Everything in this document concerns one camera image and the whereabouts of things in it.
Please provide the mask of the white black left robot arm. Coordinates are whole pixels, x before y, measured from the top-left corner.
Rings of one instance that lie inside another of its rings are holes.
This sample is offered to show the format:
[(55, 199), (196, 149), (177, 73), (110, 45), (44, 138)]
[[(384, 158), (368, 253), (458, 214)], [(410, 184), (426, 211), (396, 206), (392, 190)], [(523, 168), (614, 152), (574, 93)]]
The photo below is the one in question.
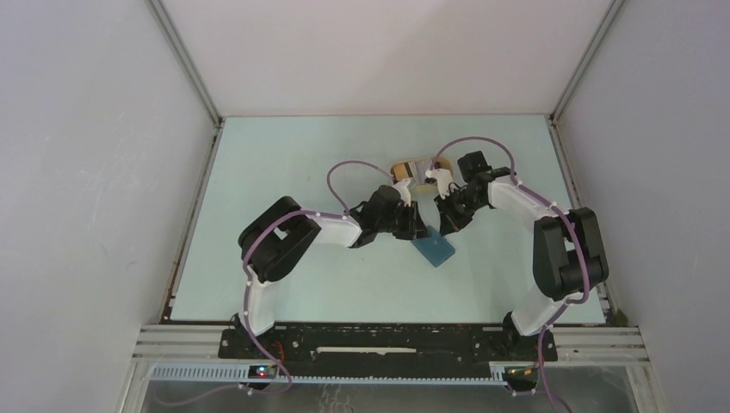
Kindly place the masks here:
[(343, 213), (305, 210), (283, 196), (238, 236), (247, 281), (242, 310), (245, 330), (238, 345), (251, 358), (262, 358), (272, 347), (269, 330), (275, 324), (279, 288), (314, 244), (358, 249), (381, 233), (398, 240), (427, 238), (429, 230), (411, 197), (411, 180), (379, 186), (369, 199)]

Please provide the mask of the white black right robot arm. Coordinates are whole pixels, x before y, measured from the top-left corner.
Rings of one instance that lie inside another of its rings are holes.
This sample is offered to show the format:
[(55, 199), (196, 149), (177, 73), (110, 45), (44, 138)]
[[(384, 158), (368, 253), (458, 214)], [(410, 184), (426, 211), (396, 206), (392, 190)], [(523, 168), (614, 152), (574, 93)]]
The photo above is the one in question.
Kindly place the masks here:
[(588, 207), (565, 210), (528, 188), (509, 167), (493, 168), (482, 152), (458, 161), (465, 181), (450, 170), (430, 168), (443, 236), (464, 229), (481, 208), (498, 209), (519, 219), (533, 236), (534, 287), (506, 316), (511, 330), (500, 337), (506, 356), (521, 360), (535, 348), (534, 336), (554, 324), (565, 309), (583, 304), (591, 289), (605, 281), (609, 266), (597, 215)]

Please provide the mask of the orange card with black stripe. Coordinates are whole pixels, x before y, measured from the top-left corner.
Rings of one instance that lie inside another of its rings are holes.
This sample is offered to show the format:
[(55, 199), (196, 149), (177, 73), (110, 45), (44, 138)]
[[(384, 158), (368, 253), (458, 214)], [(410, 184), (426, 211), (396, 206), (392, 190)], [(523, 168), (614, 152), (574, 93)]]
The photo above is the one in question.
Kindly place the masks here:
[(412, 178), (410, 164), (408, 163), (394, 163), (391, 167), (391, 172), (396, 181)]

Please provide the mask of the stack of cards in tray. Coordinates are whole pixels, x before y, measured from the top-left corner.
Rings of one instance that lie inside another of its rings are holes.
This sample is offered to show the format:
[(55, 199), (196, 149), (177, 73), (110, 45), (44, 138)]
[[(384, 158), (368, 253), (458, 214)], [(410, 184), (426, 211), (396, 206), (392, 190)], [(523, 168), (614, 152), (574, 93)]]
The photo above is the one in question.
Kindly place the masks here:
[(413, 161), (410, 163), (413, 180), (417, 185), (428, 184), (428, 171), (431, 170), (433, 162), (430, 158)]

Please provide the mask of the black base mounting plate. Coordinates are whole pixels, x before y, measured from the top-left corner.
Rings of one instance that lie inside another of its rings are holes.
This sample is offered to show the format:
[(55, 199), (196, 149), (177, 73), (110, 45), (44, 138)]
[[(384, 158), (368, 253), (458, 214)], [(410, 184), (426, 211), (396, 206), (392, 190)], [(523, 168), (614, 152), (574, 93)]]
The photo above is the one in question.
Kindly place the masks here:
[(277, 361), (303, 373), (456, 373), (474, 377), (499, 362), (558, 359), (551, 333), (519, 336), (500, 324), (276, 323), (251, 339), (241, 323), (224, 330), (218, 356)]

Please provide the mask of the aluminium frame rail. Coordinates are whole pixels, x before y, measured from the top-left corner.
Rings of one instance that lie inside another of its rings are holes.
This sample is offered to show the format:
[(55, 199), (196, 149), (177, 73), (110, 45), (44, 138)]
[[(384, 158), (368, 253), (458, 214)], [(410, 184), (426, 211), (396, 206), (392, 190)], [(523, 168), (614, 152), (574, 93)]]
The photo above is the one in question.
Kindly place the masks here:
[(321, 354), (453, 355), (493, 365), (538, 360), (555, 366), (646, 366), (649, 355), (637, 328), (557, 326), (542, 340), (515, 338), (496, 324), (282, 323), (254, 344), (224, 325), (148, 325), (133, 350), (140, 360), (217, 361), (258, 359), (263, 351), (285, 361)]

